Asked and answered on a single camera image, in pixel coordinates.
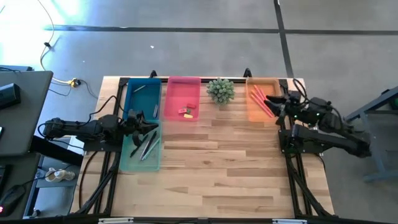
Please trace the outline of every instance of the wooden table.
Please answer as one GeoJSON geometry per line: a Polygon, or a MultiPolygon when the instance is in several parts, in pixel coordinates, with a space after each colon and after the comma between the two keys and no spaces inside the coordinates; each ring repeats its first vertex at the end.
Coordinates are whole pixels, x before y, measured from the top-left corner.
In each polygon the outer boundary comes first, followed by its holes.
{"type": "MultiPolygon", "coordinates": [[[[109,96],[116,95],[119,78],[104,77],[96,110],[109,96]]],[[[288,84],[290,90],[295,89],[292,79],[288,79],[288,84]]],[[[166,87],[163,84],[161,114],[166,87]]],[[[124,105],[126,89],[121,105],[124,105]]],[[[294,216],[285,158],[277,140],[279,127],[273,123],[249,122],[244,84],[235,84],[235,90],[235,100],[218,107],[207,97],[205,84],[202,84],[197,122],[163,122],[160,171],[119,171],[113,217],[294,216]]],[[[97,117],[112,114],[113,108],[111,101],[97,117]]],[[[81,172],[88,157],[83,160],[81,172]]],[[[302,157],[309,189],[324,208],[333,213],[321,161],[311,154],[302,157]]],[[[103,158],[103,152],[97,153],[87,169],[83,203],[98,185],[103,158]]],[[[71,212],[78,210],[79,187],[75,190],[71,212]]],[[[109,184],[104,191],[101,211],[108,187],[109,184]]],[[[298,195],[304,211],[299,190],[298,195]]]]}

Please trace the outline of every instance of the pencil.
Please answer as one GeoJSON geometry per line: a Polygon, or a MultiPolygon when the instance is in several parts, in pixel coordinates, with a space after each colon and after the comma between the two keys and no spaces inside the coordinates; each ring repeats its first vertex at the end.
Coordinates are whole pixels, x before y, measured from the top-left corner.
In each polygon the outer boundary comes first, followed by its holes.
{"type": "Polygon", "coordinates": [[[273,115],[266,109],[265,104],[261,103],[261,100],[259,100],[258,96],[254,96],[253,94],[251,95],[251,98],[261,107],[262,110],[264,110],[270,118],[273,117],[273,115]]]}
{"type": "MultiPolygon", "coordinates": [[[[260,96],[262,102],[264,102],[264,100],[267,100],[267,97],[261,88],[258,88],[256,85],[254,85],[254,88],[257,90],[258,96],[260,96]]],[[[269,107],[265,103],[264,103],[264,106],[266,107],[267,111],[272,114],[271,109],[269,109],[269,107]]]]}

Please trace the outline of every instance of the potted plant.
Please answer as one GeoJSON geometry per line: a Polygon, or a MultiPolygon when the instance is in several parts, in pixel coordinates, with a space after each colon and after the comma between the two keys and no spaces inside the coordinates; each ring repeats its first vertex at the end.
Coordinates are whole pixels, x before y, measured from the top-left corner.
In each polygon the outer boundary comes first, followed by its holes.
{"type": "Polygon", "coordinates": [[[234,83],[228,79],[216,79],[207,84],[207,93],[217,105],[226,105],[234,99],[234,83]]]}

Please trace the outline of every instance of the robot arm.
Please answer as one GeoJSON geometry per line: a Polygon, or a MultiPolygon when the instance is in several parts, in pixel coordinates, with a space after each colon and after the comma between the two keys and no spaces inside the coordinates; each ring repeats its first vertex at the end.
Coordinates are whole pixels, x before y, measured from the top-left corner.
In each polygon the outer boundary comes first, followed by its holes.
{"type": "Polygon", "coordinates": [[[305,126],[295,124],[291,130],[283,130],[279,133],[281,148],[284,153],[321,153],[331,147],[344,149],[349,154],[357,157],[368,157],[369,134],[359,133],[354,127],[342,121],[332,111],[330,101],[320,98],[312,98],[307,102],[300,102],[299,92],[290,92],[285,96],[267,96],[265,104],[278,117],[276,124],[282,124],[286,116],[294,120],[308,124],[308,127],[318,127],[325,133],[308,129],[305,126]]]}
{"type": "Polygon", "coordinates": [[[157,127],[158,124],[145,120],[143,112],[136,114],[133,110],[129,110],[127,120],[113,114],[86,123],[54,118],[44,123],[43,136],[45,139],[52,140],[65,135],[73,135],[85,143],[99,142],[120,146],[123,143],[123,136],[132,134],[132,140],[138,146],[141,143],[139,135],[145,135],[157,127]]]}

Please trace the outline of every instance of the small white object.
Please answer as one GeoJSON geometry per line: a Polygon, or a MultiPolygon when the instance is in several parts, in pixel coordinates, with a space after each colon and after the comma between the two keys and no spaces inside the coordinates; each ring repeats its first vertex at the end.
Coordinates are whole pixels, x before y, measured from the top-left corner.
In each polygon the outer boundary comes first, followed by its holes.
{"type": "Polygon", "coordinates": [[[136,90],[133,91],[133,93],[135,93],[136,91],[138,91],[138,90],[140,90],[140,89],[142,89],[142,88],[144,88],[144,87],[145,87],[145,85],[143,85],[143,86],[137,88],[136,90]]]}
{"type": "Polygon", "coordinates": [[[45,174],[45,180],[47,182],[60,182],[62,180],[73,180],[76,176],[74,172],[66,170],[56,171],[53,167],[49,168],[49,171],[45,174]]]}

